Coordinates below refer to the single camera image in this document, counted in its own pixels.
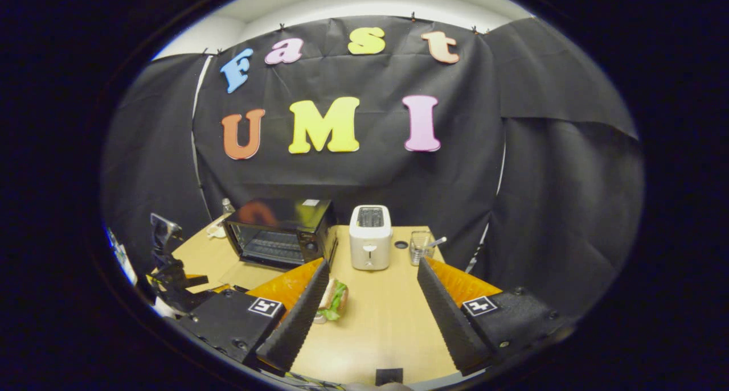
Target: white toaster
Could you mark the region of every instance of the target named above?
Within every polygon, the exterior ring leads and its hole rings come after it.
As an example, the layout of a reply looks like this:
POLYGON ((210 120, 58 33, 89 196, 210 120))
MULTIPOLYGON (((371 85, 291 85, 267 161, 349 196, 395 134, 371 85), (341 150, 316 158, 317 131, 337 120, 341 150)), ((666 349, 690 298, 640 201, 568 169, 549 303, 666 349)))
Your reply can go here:
POLYGON ((354 208, 349 221, 352 267, 383 270, 390 266, 392 224, 385 206, 363 204, 354 208))

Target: wooden table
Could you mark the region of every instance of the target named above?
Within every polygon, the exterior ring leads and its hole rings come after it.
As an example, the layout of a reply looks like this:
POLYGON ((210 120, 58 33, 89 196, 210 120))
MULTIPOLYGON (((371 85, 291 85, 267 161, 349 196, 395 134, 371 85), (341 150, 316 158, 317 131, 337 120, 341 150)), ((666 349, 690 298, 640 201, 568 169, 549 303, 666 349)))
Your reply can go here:
MULTIPOLYGON (((346 312, 337 321, 312 324, 292 372, 342 384, 374 384, 378 368, 403 368, 406 384, 458 373, 417 284, 408 249, 394 246, 398 240, 409 243, 415 230, 428 228, 393 227, 390 267, 362 271, 351 267, 349 226, 333 227, 339 244, 331 276, 349 287, 346 312)), ((173 256, 184 262, 186 274, 208 276, 208 284, 188 289, 193 293, 223 284, 251 289, 283 273, 239 261, 226 238, 208 238, 205 229, 173 256)), ((434 257, 443 261, 438 248, 434 257)))

